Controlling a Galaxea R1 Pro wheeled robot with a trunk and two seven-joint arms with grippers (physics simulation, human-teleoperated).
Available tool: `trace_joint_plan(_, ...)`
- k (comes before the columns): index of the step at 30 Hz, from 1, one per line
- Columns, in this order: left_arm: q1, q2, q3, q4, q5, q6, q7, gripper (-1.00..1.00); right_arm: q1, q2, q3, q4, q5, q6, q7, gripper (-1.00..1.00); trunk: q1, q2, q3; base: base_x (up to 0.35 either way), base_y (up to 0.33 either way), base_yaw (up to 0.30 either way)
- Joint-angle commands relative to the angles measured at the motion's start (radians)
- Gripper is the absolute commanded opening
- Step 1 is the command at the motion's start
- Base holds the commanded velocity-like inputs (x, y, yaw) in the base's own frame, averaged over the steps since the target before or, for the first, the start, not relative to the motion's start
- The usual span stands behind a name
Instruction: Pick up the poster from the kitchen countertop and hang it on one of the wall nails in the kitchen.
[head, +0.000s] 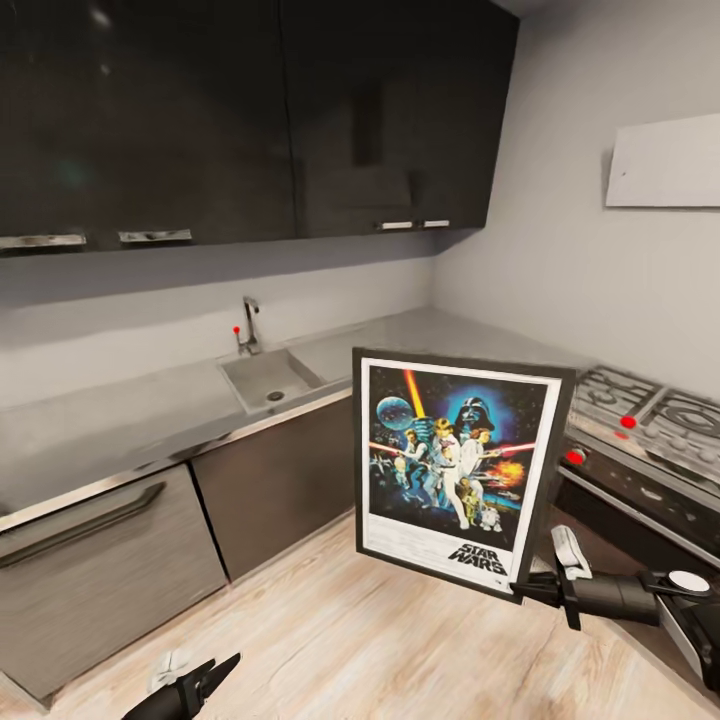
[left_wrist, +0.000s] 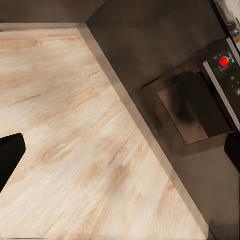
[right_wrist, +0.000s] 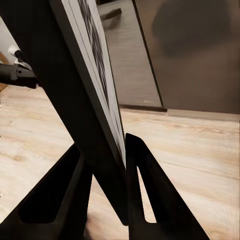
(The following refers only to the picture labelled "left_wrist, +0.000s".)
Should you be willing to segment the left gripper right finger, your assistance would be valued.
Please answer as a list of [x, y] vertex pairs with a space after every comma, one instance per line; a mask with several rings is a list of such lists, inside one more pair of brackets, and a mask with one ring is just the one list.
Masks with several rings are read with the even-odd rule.
[[240, 173], [240, 135], [229, 133], [225, 140], [224, 151]]

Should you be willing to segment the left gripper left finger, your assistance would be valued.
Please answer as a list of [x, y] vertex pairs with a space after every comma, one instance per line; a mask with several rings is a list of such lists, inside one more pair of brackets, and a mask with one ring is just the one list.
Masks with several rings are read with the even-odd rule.
[[0, 193], [26, 153], [22, 133], [0, 138]]

